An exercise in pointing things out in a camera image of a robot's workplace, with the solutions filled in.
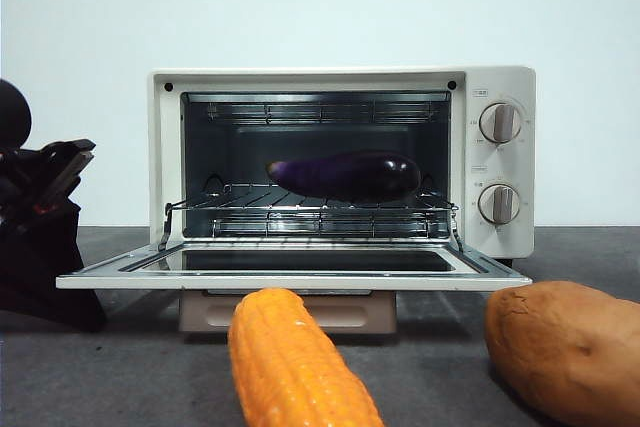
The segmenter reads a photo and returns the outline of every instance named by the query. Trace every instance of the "control knob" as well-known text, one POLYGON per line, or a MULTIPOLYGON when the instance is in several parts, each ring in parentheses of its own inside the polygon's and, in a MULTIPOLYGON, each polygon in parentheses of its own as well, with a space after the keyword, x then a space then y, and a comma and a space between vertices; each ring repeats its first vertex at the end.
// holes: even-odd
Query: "control knob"
POLYGON ((491 142, 504 144, 520 132, 520 114, 512 104, 498 102, 480 115, 480 130, 491 142))
POLYGON ((520 198, 508 185, 495 184, 480 194, 478 208, 482 216, 492 224, 508 224, 518 215, 520 198))

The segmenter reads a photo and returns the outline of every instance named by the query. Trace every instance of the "corn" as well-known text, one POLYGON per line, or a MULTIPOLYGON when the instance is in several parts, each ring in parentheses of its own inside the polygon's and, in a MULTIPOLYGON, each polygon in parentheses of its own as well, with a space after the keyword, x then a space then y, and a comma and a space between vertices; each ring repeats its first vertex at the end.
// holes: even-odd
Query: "corn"
POLYGON ((381 427, 333 342, 286 289, 247 295, 229 329, 233 378, 249 427, 381 427))

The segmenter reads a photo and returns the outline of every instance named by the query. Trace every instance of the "purple eggplant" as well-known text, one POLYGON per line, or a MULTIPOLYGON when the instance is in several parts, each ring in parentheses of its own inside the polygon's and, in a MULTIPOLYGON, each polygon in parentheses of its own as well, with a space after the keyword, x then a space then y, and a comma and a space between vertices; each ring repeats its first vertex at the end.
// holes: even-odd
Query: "purple eggplant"
POLYGON ((267 164, 267 174, 294 194, 344 202, 389 202, 420 185, 420 169, 397 152, 364 150, 267 164))

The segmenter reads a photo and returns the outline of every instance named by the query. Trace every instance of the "open oven door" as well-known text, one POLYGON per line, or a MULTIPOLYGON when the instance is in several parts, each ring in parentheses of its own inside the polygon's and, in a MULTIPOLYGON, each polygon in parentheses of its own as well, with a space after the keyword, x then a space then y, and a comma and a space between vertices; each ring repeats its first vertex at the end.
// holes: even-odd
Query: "open oven door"
POLYGON ((169 242, 60 275, 62 289, 494 291, 531 280, 455 242, 323 239, 169 242))

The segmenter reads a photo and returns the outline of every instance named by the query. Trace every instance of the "gray floor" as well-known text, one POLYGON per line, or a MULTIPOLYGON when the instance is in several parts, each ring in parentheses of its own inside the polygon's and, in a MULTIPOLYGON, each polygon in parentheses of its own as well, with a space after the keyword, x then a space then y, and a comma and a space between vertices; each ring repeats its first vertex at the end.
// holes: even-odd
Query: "gray floor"
MULTIPOLYGON (((83 228, 87 264, 146 243, 144 228, 83 228)), ((517 270, 640 300, 640 228, 540 228, 517 270)), ((2 421, 7 427, 242 426, 224 336, 177 331, 171 291, 101 291, 110 322, 83 334, 0 312, 2 421)), ((482 294, 398 296, 386 340, 338 337, 390 427, 553 426, 493 375, 482 294)))

